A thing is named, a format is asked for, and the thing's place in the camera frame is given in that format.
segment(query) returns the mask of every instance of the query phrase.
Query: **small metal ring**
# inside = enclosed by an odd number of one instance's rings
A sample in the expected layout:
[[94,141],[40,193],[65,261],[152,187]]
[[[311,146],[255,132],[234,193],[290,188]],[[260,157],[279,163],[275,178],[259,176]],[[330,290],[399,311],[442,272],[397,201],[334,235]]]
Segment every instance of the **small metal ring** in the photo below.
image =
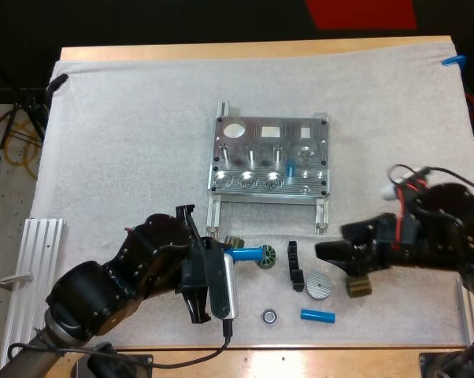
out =
[[275,325],[277,323],[277,312],[273,309],[266,309],[261,315],[261,321],[266,325]]

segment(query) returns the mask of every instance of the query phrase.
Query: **red object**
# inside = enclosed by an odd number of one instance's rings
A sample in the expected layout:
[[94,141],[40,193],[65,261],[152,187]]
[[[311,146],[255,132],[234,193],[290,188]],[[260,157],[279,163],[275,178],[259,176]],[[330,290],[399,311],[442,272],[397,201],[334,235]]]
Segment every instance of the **red object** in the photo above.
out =
[[412,0],[306,0],[318,29],[417,29]]

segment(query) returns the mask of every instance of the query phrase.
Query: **black background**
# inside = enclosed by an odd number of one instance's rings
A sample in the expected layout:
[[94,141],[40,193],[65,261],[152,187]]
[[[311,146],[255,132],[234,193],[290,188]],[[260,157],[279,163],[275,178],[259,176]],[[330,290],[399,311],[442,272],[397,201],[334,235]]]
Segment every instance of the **black background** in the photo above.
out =
[[[0,0],[0,65],[41,91],[63,46],[451,35],[474,90],[474,0],[415,0],[414,9],[416,31],[318,31],[298,0]],[[0,102],[12,100],[0,79]]]

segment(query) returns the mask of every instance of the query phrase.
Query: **black bracket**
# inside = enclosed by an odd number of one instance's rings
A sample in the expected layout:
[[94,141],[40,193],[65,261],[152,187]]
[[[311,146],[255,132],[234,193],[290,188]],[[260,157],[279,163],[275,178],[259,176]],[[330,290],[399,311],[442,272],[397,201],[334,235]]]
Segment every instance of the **black bracket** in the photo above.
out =
[[293,282],[293,290],[302,292],[306,283],[303,279],[303,271],[298,266],[297,242],[290,241],[287,244],[287,259],[290,265],[290,280]]

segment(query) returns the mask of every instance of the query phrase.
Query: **wooden table edge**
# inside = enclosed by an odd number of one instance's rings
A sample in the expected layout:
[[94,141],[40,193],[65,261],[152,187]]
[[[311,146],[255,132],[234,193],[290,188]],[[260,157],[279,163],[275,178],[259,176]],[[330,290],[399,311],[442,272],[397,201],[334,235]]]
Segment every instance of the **wooden table edge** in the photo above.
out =
[[[337,54],[422,43],[451,43],[448,35],[366,39],[320,39],[256,43],[64,47],[61,61],[149,61],[247,57],[301,57]],[[155,369],[156,377],[186,376],[319,376],[419,378],[419,353],[451,352],[463,346],[323,346],[254,345],[230,347],[213,361],[172,370]],[[208,354],[211,346],[134,346],[117,348],[131,354],[153,354],[160,363],[188,361]],[[81,354],[67,354],[46,378],[69,377]]]
[[372,50],[418,43],[451,43],[448,35],[302,41],[195,43],[180,45],[64,47],[61,61],[151,61],[170,59],[225,59],[301,57]]

